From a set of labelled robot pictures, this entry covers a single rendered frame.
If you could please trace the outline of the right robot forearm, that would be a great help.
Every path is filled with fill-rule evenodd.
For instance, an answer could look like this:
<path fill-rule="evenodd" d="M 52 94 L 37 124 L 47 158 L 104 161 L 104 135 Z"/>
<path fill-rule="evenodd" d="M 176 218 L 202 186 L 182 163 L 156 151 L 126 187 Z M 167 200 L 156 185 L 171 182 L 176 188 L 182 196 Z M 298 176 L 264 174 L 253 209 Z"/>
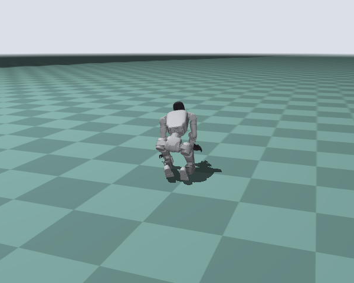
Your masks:
<path fill-rule="evenodd" d="M 196 138 L 190 139 L 189 138 L 189 143 L 194 147 L 194 143 L 196 142 Z"/>

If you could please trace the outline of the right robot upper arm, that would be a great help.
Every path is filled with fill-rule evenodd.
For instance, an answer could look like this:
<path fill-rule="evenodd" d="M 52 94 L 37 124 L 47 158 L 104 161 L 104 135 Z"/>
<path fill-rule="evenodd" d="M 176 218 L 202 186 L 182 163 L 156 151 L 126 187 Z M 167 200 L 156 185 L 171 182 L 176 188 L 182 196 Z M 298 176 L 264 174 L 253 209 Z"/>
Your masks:
<path fill-rule="evenodd" d="M 190 128 L 191 128 L 191 132 L 189 132 L 188 136 L 190 139 L 193 139 L 197 137 L 196 115 L 194 113 L 188 113 L 188 117 L 190 119 Z"/>

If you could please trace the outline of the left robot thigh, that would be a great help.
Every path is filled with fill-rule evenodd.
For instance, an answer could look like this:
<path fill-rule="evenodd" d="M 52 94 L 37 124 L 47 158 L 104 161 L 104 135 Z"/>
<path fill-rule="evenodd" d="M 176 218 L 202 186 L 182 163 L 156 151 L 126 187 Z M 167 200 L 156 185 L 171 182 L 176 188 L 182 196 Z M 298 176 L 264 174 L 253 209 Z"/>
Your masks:
<path fill-rule="evenodd" d="M 170 152 L 165 150 L 166 141 L 167 140 L 164 138 L 158 138 L 158 140 L 156 142 L 156 150 L 160 151 L 162 153 L 163 157 L 165 157 L 166 159 L 171 159 L 172 164 L 173 164 L 173 158 L 172 158 Z"/>

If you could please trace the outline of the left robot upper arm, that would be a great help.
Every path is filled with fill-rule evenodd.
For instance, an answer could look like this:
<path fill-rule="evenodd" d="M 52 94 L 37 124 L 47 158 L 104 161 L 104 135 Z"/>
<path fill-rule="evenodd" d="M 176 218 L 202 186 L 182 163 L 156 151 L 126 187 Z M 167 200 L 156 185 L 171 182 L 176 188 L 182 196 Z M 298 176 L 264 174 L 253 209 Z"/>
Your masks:
<path fill-rule="evenodd" d="M 167 132 L 167 127 L 166 127 L 166 116 L 160 118 L 160 138 L 167 139 L 168 136 L 166 136 Z"/>

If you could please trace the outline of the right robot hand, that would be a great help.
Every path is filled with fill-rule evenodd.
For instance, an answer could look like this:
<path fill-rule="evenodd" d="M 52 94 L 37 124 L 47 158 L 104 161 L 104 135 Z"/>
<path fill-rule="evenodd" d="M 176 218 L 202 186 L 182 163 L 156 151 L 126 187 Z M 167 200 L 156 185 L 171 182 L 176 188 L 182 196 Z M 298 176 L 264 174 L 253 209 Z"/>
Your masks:
<path fill-rule="evenodd" d="M 194 147 L 193 147 L 194 150 L 200 150 L 202 152 L 202 149 L 201 147 L 197 144 L 194 144 Z"/>

